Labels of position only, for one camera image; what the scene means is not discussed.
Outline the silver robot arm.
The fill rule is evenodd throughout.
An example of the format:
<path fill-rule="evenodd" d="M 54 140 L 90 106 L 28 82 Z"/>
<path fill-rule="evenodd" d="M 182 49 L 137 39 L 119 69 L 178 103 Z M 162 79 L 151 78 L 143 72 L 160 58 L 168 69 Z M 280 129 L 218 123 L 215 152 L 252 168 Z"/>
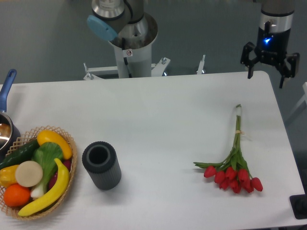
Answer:
<path fill-rule="evenodd" d="M 281 75 L 279 88 L 285 79 L 298 73 L 300 54 L 287 53 L 292 21 L 295 12 L 293 0 L 260 0 L 261 15 L 257 43 L 244 45 L 240 63 L 248 69 L 248 79 L 253 76 L 254 65 L 273 66 Z"/>

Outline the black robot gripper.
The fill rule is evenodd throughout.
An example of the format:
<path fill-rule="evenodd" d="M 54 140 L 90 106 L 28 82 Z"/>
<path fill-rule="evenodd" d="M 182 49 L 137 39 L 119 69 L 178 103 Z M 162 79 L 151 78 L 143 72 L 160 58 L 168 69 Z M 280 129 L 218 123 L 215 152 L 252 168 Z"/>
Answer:
<path fill-rule="evenodd" d="M 261 12 L 257 44 L 255 46 L 252 42 L 246 43 L 240 59 L 240 63 L 248 69 L 248 79 L 252 78 L 254 66 L 258 61 L 275 66 L 281 75 L 280 89 L 283 88 L 285 79 L 296 76 L 299 70 L 300 54 L 286 53 L 293 17 L 293 11 L 286 14 Z M 254 59 L 249 58 L 252 51 L 256 54 Z"/>

